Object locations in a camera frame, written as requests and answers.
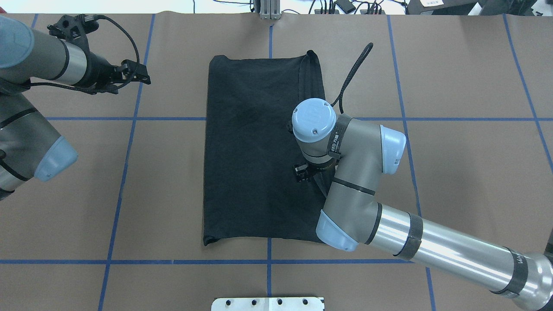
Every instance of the silver robotic arm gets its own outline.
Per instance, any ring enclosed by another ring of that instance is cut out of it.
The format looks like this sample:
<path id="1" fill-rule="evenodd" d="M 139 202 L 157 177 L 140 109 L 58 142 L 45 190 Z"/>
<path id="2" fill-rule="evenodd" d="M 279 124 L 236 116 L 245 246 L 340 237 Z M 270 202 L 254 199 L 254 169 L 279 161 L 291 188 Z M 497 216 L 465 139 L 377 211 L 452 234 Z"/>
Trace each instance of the silver robotic arm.
<path id="1" fill-rule="evenodd" d="M 124 60 L 114 66 L 90 52 L 86 34 L 98 29 L 99 19 L 109 20 L 127 35 L 136 62 Z M 48 85 L 87 94 L 117 94 L 132 81 L 150 84 L 134 41 L 113 20 L 103 15 L 64 15 L 48 29 L 50 34 L 45 34 L 0 16 L 0 200 L 30 178 L 47 181 L 77 160 L 69 142 L 22 92 Z M 31 83 L 31 77 L 56 83 Z"/>
<path id="2" fill-rule="evenodd" d="M 553 310 L 552 259 L 494 245 L 375 201 L 382 174 L 395 173 L 401 160 L 402 133 L 336 116 L 322 99 L 300 103 L 292 124 L 308 165 L 324 169 L 339 160 L 317 224 L 321 241 L 344 251 L 359 243 L 373 245 L 484 286 L 523 310 Z"/>

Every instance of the white label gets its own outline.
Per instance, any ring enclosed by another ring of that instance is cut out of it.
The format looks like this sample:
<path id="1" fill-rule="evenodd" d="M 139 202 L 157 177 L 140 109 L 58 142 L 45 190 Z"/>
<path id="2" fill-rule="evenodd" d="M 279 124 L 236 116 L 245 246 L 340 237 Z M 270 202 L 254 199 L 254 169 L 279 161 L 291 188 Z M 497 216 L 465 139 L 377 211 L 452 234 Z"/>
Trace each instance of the white label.
<path id="1" fill-rule="evenodd" d="M 443 0 L 420 0 L 423 7 L 436 7 L 444 4 Z"/>

